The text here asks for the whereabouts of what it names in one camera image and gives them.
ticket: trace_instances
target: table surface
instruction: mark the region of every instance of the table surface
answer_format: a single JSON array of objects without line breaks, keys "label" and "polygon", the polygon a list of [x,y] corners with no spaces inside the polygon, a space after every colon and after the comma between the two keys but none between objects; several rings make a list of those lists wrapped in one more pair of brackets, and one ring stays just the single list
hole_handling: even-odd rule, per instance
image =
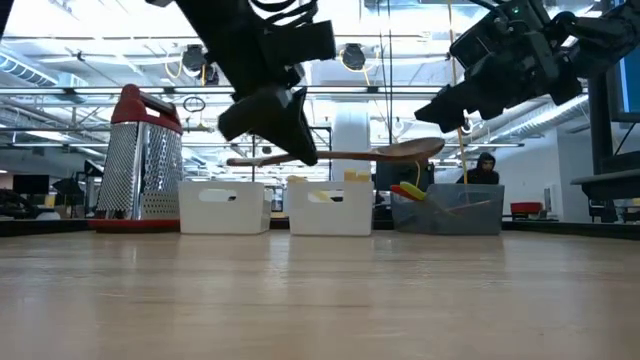
[{"label": "table surface", "polygon": [[0,239],[13,359],[639,359],[640,243],[534,233]]}]

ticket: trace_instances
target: desk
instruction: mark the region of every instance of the desk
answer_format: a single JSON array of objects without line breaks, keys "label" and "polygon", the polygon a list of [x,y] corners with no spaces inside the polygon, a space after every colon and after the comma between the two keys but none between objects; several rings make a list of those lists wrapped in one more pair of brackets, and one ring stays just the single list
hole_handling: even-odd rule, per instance
[{"label": "desk", "polygon": [[640,243],[90,232],[0,239],[6,360],[638,359]]}]

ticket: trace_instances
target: ceiling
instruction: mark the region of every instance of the ceiling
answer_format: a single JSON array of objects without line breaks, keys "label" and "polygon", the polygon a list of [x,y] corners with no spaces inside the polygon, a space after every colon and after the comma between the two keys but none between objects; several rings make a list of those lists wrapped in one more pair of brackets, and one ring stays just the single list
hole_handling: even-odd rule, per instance
[{"label": "ceiling", "polygon": [[[442,136],[450,142],[457,142],[455,134],[442,134],[437,126],[413,120],[413,112],[428,103],[437,89],[453,83],[454,64],[447,61],[445,54],[450,44],[449,28],[456,34],[468,29],[485,14],[484,8],[471,3],[455,0],[452,4],[452,25],[449,10],[444,1],[389,0],[380,5],[380,15],[373,0],[344,1],[320,0],[320,11],[316,21],[330,19],[333,22],[338,50],[347,43],[362,44],[367,55],[367,76],[363,72],[348,70],[339,59],[313,61],[305,64],[307,77],[303,85],[315,86],[357,86],[368,83],[384,87],[422,87],[428,89],[416,93],[394,96],[392,102],[378,95],[352,94],[344,92],[310,95],[305,104],[305,113],[312,126],[330,127],[336,114],[336,103],[344,101],[367,102],[371,119],[371,143],[389,142],[386,121],[387,108],[393,109],[394,135],[400,141],[425,137]],[[574,11],[586,14],[594,4],[592,0],[545,1],[550,13]],[[175,4],[167,8],[150,6],[144,0],[15,0],[9,22],[0,47],[0,54],[8,54],[28,64],[48,77],[57,80],[57,86],[88,86],[119,88],[128,83],[146,87],[194,86],[201,85],[195,74],[180,69],[181,54],[190,44],[200,44],[189,22]],[[457,77],[461,68],[457,66]],[[30,87],[31,83],[0,72],[0,84],[7,87]],[[221,76],[220,86],[228,83]],[[23,117],[15,119],[7,115],[0,117],[0,123],[7,127],[17,127],[16,119],[24,122],[20,126],[74,127],[82,131],[65,133],[74,141],[106,143],[108,132],[91,129],[108,126],[113,105],[117,101],[117,89],[113,94],[84,95],[82,103],[74,103],[55,96],[13,95],[9,99],[13,105],[36,108],[49,117],[34,116],[23,112]],[[230,104],[228,94],[207,94],[199,96],[207,107],[201,113],[191,114],[182,108],[189,94],[162,96],[165,101],[176,103],[185,127],[200,127],[198,132],[186,133],[185,144],[210,144],[210,146],[190,146],[189,154],[206,162],[206,166],[187,163],[194,176],[215,175],[219,178],[239,178],[247,176],[246,170],[221,167],[229,157],[238,156],[216,131],[216,119]],[[510,109],[503,116],[483,123],[476,114],[470,119],[476,127],[466,142],[475,142],[491,132],[500,131],[514,121],[549,102],[537,99]],[[5,102],[8,111],[15,110]],[[328,132],[318,131],[314,135],[318,147],[328,144]],[[33,134],[18,134],[18,138],[5,136],[4,141],[55,142],[48,137]],[[236,142],[241,147],[248,146],[249,137]],[[94,147],[95,152],[104,152],[104,147]],[[451,151],[442,154],[443,159],[455,160]],[[259,176],[274,179],[287,174],[312,174],[311,177],[328,178],[328,165],[305,168],[290,164],[282,168],[259,170]]]}]

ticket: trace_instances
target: red object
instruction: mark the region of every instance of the red object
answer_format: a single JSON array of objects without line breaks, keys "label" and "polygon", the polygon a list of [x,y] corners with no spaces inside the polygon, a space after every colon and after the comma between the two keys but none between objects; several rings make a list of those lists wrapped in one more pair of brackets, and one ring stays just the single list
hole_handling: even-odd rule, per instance
[{"label": "red object", "polygon": [[400,185],[391,185],[391,192],[394,194],[398,194],[402,197],[405,197],[409,200],[413,200],[413,201],[420,201],[418,198],[416,198],[415,196],[409,194],[408,192],[406,192],[403,188],[400,187]]},{"label": "red object", "polygon": [[537,202],[511,203],[512,214],[538,214],[542,209],[542,203]]},{"label": "red object", "polygon": [[89,227],[99,233],[179,232],[180,219],[169,220],[89,220]]},{"label": "red object", "polygon": [[[159,116],[149,115],[147,108],[157,111]],[[122,88],[120,100],[111,116],[111,123],[139,121],[162,126],[182,135],[182,125],[175,105],[146,94],[139,87],[129,84]]]}]

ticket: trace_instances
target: clear plastic bin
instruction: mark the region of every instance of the clear plastic bin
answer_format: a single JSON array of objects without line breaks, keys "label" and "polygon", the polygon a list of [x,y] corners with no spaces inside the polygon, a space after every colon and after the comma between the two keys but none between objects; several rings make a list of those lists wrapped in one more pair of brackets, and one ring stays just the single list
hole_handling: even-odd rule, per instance
[{"label": "clear plastic bin", "polygon": [[497,235],[502,228],[504,186],[433,184],[423,201],[393,194],[395,229],[434,235]]}]

